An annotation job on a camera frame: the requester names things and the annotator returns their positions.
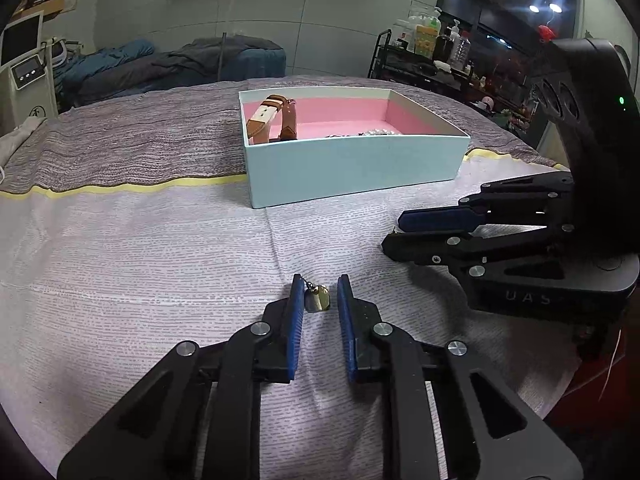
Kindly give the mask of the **teal box pink lining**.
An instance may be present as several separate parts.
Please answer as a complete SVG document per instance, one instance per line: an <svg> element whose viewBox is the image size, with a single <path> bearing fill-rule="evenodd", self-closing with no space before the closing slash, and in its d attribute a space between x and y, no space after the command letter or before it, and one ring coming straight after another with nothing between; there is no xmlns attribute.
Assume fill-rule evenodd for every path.
<svg viewBox="0 0 640 480"><path fill-rule="evenodd" d="M246 123L270 94L296 102L297 139L254 144ZM447 181L470 137L408 96L362 87L290 87L238 95L250 203L265 208L317 198Z"/></svg>

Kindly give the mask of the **clear pump bottle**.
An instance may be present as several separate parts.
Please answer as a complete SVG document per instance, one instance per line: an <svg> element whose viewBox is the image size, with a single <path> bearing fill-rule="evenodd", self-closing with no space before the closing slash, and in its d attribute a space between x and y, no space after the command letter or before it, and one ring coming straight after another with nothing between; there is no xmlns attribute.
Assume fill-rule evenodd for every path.
<svg viewBox="0 0 640 480"><path fill-rule="evenodd" d="M470 33L460 28L460 21L454 20L454 27L451 29L450 39L452 48L449 55L449 65L456 70L463 70L466 59L471 49Z"/></svg>

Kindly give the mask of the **purple striped blanket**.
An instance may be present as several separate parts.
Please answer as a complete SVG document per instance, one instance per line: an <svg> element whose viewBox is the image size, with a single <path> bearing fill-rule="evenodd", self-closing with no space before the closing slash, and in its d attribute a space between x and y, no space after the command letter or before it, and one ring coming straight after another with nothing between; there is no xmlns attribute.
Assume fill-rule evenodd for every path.
<svg viewBox="0 0 640 480"><path fill-rule="evenodd" d="M59 200L78 194L149 194L175 186L244 184L239 92L312 86L392 89L467 133L470 157L512 158L541 171L559 166L446 96L397 82L298 75L152 91L46 120L4 165L1 206L9 209L35 196Z"/></svg>

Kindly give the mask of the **beige leather strap watch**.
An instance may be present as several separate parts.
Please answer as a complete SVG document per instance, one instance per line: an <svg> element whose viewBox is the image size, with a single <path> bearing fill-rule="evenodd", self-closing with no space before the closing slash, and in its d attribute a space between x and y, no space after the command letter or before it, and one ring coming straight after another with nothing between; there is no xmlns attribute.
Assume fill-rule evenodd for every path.
<svg viewBox="0 0 640 480"><path fill-rule="evenodd" d="M297 112L296 102L285 96L270 94L250 116L246 123L247 137L254 144L267 144L271 142L270 129L272 123L281 119L281 129L276 137L277 142L293 141L297 139Z"/></svg>

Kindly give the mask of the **massage bed dark blankets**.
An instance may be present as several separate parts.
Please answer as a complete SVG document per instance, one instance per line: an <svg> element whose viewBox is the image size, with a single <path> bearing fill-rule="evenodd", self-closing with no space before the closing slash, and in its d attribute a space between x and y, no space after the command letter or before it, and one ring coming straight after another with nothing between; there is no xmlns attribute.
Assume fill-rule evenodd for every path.
<svg viewBox="0 0 640 480"><path fill-rule="evenodd" d="M170 51L136 39L90 54L73 52L55 67L53 80L58 108L69 110L150 91L281 78L285 69L285 50L268 39L198 38Z"/></svg>

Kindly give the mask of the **white beauty machine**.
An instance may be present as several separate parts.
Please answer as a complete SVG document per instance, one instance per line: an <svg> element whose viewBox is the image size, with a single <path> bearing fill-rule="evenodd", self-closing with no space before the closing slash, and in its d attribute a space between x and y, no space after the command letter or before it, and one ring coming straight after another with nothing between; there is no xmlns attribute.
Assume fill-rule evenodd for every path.
<svg viewBox="0 0 640 480"><path fill-rule="evenodd" d="M58 116L51 48L42 40L43 12L6 25L1 34L1 133L29 116Z"/></svg>

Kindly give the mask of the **black trolley rack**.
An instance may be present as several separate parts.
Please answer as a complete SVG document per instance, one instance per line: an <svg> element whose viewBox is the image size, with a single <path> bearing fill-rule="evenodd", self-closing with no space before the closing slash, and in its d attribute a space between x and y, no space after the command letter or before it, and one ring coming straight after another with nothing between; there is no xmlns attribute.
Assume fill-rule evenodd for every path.
<svg viewBox="0 0 640 480"><path fill-rule="evenodd" d="M395 81L448 96L462 103L471 102L471 76L453 68L440 70L432 60L393 45L390 29L376 38L368 78Z"/></svg>

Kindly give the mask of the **green bottle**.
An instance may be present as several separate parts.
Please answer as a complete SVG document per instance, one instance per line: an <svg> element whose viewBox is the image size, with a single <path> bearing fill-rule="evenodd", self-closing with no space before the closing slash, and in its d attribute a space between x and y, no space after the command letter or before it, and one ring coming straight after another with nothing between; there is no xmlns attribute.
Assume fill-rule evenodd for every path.
<svg viewBox="0 0 640 480"><path fill-rule="evenodd" d="M440 14L442 14L442 10L440 10L437 6L434 6L434 8L431 10L431 15L428 18L426 24L428 33L435 37L439 36L440 30L442 29L442 22L439 19Z"/></svg>

